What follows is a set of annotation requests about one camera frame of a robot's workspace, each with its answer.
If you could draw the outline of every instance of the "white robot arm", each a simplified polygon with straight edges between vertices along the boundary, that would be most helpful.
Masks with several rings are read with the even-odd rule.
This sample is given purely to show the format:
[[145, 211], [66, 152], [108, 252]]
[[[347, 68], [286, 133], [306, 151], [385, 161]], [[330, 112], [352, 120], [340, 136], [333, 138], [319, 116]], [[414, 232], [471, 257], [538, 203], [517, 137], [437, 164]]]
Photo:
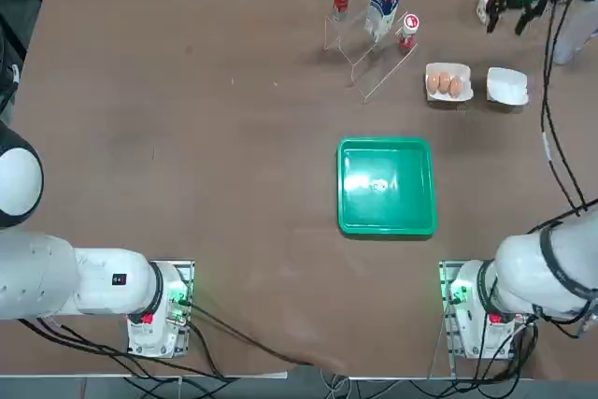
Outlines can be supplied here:
[[187, 352], [190, 261], [148, 262], [127, 249], [74, 249], [58, 237], [11, 228], [36, 209], [44, 186], [36, 151], [0, 121], [0, 320], [52, 315], [127, 316], [128, 350]]
[[[598, 2], [583, 1], [594, 8]], [[501, 11], [521, 8], [522, 3], [525, 2], [491, 0], [487, 10], [494, 13], [494, 21], [489, 32]], [[524, 14], [520, 24], [524, 26], [535, 15]], [[598, 28], [598, 23], [594, 26], [593, 30]], [[518, 24], [516, 33], [521, 31]], [[598, 298], [596, 241], [598, 212], [593, 212], [582, 219], [554, 223], [529, 235], [508, 237], [492, 261], [466, 262], [449, 289], [464, 355], [507, 358], [508, 351], [498, 355], [495, 351], [513, 335], [515, 326], [524, 322], [526, 315], [565, 321], [583, 317], [577, 332], [578, 335], [584, 332], [595, 322], [594, 301]], [[482, 335], [486, 339], [480, 349]]]

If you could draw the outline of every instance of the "red label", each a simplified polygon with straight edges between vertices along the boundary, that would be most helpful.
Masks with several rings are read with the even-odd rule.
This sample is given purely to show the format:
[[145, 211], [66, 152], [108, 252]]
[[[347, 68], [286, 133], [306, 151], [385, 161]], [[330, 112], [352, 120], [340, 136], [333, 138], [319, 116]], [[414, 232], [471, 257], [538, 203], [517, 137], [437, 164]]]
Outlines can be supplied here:
[[416, 28], [419, 23], [420, 23], [420, 20], [418, 19], [418, 17], [415, 14], [407, 14], [405, 16], [405, 25], [407, 27]]

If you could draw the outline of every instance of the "blue carton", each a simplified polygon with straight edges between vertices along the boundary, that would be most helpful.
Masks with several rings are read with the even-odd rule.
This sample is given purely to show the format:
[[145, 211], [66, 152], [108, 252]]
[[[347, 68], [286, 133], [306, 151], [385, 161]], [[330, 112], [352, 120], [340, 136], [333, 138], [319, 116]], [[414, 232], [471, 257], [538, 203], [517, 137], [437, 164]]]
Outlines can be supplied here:
[[392, 28], [399, 0], [370, 0], [365, 17], [365, 31], [378, 42]]

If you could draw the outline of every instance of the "floor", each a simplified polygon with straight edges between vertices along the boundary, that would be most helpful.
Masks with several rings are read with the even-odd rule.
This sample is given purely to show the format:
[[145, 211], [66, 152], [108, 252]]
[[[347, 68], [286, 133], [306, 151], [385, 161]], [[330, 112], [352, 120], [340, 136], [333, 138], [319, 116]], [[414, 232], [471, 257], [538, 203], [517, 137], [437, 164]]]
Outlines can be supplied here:
[[[0, 11], [5, 15], [7, 21], [16, 31], [22, 43], [27, 46], [34, 30], [37, 13], [40, 3], [38, 0], [0, 0]], [[217, 383], [210, 384], [203, 379], [197, 379], [202, 385], [210, 388], [218, 386]], [[145, 388], [152, 388], [155, 383], [151, 381], [138, 381]], [[382, 391], [389, 383], [374, 383], [360, 381], [359, 390], [361, 397], [373, 397], [377, 392]], [[422, 388], [428, 392], [441, 392], [446, 388], [446, 382], [427, 381], [420, 383]], [[359, 397], [357, 385], [352, 384], [351, 397]], [[121, 378], [1, 378], [0, 397], [3, 399], [29, 399], [46, 395], [48, 391], [60, 392], [64, 399], [86, 398], [104, 399], [109, 397], [139, 397], [141, 393], [132, 386], [125, 383]], [[522, 381], [511, 396], [514, 399], [534, 398], [560, 398], [560, 399], [584, 399], [596, 396], [597, 386], [590, 383], [570, 382], [531, 382]], [[161, 397], [196, 397], [201, 395], [193, 387], [183, 384], [181, 391], [178, 391], [176, 382], [164, 385], [156, 391]], [[493, 395], [500, 395], [505, 392], [505, 386], [488, 389]], [[328, 391], [324, 387], [318, 370], [313, 368], [298, 368], [289, 374], [289, 378], [282, 379], [258, 379], [249, 378], [238, 381], [236, 384], [220, 392], [220, 399], [228, 397], [256, 397], [256, 398], [324, 398]], [[336, 397], [343, 397], [346, 393], [338, 393]], [[478, 392], [468, 393], [469, 397], [482, 397]], [[397, 385], [384, 395], [385, 399], [392, 398], [421, 398], [422, 393], [408, 382]]]
[[[217, 382], [198, 380], [203, 386], [217, 388]], [[146, 389], [155, 385], [152, 381], [138, 381]], [[371, 398], [384, 390], [390, 383], [359, 382], [362, 398]], [[427, 392], [442, 392], [448, 385], [443, 381], [419, 382]], [[508, 386], [487, 388], [484, 391], [489, 395], [499, 396], [508, 390]], [[121, 378], [11, 378], [0, 381], [0, 395], [3, 399], [34, 399], [41, 397], [45, 392], [60, 392], [63, 399], [108, 399], [110, 397], [139, 398], [143, 393], [125, 383]], [[183, 384], [178, 396], [176, 382], [163, 385], [155, 391], [164, 399], [193, 398], [202, 393], [194, 387]], [[346, 392], [339, 392], [336, 398], [345, 398]], [[316, 369], [296, 369], [289, 374], [289, 378], [259, 379], [250, 378], [237, 381], [222, 392], [215, 394], [218, 399], [234, 398], [260, 398], [260, 399], [324, 399], [328, 391], [323, 385], [320, 374]], [[478, 392], [466, 394], [471, 399], [483, 398]], [[509, 396], [512, 399], [590, 399], [596, 396], [594, 384], [572, 384], [569, 382], [532, 382], [522, 381], [515, 392]], [[356, 382], [352, 382], [352, 399], [358, 399]], [[409, 382], [402, 382], [383, 395], [383, 399], [420, 399], [424, 398]]]

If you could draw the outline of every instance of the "bottle cap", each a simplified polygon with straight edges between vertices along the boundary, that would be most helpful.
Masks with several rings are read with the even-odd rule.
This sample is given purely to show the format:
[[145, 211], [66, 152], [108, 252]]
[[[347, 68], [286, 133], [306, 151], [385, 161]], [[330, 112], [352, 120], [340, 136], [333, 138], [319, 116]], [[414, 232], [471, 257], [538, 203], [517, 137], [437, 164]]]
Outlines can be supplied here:
[[403, 20], [403, 31], [408, 35], [414, 35], [420, 27], [420, 20], [415, 14], [407, 14]]

